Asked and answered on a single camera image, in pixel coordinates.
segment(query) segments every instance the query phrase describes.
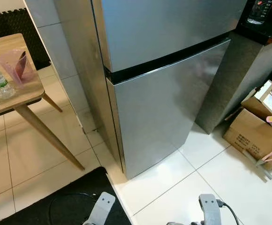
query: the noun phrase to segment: cardboard box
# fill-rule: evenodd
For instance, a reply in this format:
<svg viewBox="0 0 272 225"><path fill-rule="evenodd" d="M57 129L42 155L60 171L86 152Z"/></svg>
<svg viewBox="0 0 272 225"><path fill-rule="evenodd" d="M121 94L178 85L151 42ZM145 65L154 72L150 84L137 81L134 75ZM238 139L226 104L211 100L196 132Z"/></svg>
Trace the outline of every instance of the cardboard box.
<svg viewBox="0 0 272 225"><path fill-rule="evenodd" d="M241 105L259 118L272 116L272 82L267 81L259 91L252 91Z"/></svg>
<svg viewBox="0 0 272 225"><path fill-rule="evenodd" d="M223 137L237 150L248 151L256 160L272 152L272 127L246 109L240 112ZM272 169L272 161L264 166Z"/></svg>

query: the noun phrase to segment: black trim strip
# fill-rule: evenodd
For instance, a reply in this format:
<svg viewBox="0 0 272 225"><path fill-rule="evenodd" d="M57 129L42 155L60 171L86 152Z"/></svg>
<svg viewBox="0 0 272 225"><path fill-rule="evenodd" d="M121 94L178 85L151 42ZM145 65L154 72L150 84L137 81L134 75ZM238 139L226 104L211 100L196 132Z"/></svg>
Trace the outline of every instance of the black trim strip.
<svg viewBox="0 0 272 225"><path fill-rule="evenodd" d="M109 80L113 83L113 85L121 83L123 81L129 80L131 78L134 78L136 76L145 74L147 72L150 72L152 70L164 67L166 65L173 64L175 62L178 62L182 59L188 58L192 55L195 55L197 53L200 53L208 48L211 48L214 45L218 45L220 42L223 42L227 37L229 33L225 33L222 35L219 35L217 37L214 37L212 39L209 39L207 41L201 42L197 45L185 48L183 50L180 50L178 52L174 52L170 55L145 62L143 64L133 66L127 69L123 69L120 71L116 71L111 73L106 67L105 67L105 74L106 77L109 78Z"/></svg>
<svg viewBox="0 0 272 225"><path fill-rule="evenodd" d="M36 100L34 100L34 101L31 101L31 102L27 103L26 105L34 104L34 103L36 103L36 102L39 102L41 99L42 99L42 98L36 99ZM14 111L14 109L8 109L8 110L6 110L6 111L0 112L0 116L1 116L1 115L4 115L4 114L6 114L6 113L12 112L12 111Z"/></svg>

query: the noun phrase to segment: table leg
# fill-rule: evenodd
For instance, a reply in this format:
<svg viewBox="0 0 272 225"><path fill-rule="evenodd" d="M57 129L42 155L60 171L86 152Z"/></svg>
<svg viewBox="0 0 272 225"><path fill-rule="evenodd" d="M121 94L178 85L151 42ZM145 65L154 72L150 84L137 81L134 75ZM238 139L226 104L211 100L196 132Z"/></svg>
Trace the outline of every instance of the table leg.
<svg viewBox="0 0 272 225"><path fill-rule="evenodd" d="M62 155L76 165L80 170L85 168L75 158L75 156L65 147L65 145L54 135L54 133L29 109L27 105L14 108L24 117L40 134L42 134Z"/></svg>
<svg viewBox="0 0 272 225"><path fill-rule="evenodd" d="M52 107L54 107L56 110L58 110L59 112L62 112L62 109L46 93L44 93L42 98L45 101L47 101Z"/></svg>

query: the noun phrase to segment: wooden table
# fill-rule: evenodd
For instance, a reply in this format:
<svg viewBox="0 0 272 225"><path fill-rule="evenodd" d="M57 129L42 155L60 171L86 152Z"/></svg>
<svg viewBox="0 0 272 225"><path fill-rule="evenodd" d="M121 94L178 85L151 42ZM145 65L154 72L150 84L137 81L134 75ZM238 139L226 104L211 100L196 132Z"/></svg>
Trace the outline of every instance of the wooden table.
<svg viewBox="0 0 272 225"><path fill-rule="evenodd" d="M16 87L10 75L0 65L0 71L12 85L16 93L8 99L0 99L0 115L16 110L22 117L24 117L40 134L42 134L61 154L63 154L70 162L83 170L84 167L74 157L74 155L66 148L66 146L54 135L54 133L29 109L28 105L35 103L41 98L50 103L57 110L62 110L46 95L40 78L36 72L35 66L31 59L29 50L25 44L22 34L14 34L0 38L0 55L12 49L20 49L26 51L27 58L35 70L35 76L23 87Z"/></svg>

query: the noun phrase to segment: tabletop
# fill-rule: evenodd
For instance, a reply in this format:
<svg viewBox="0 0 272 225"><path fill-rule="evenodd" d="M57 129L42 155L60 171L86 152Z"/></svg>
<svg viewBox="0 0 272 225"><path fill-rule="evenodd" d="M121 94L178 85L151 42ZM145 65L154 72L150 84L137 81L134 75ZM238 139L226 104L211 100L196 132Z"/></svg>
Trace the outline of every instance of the tabletop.
<svg viewBox="0 0 272 225"><path fill-rule="evenodd" d="M0 37L0 55L12 49L26 51L27 59L29 60L32 69L35 71L35 76L22 87L17 87L11 76L0 65L0 72L8 80L8 83L15 89L15 94L12 97L8 99L0 99L0 114L10 111L17 106L41 99L45 93L22 34Z"/></svg>

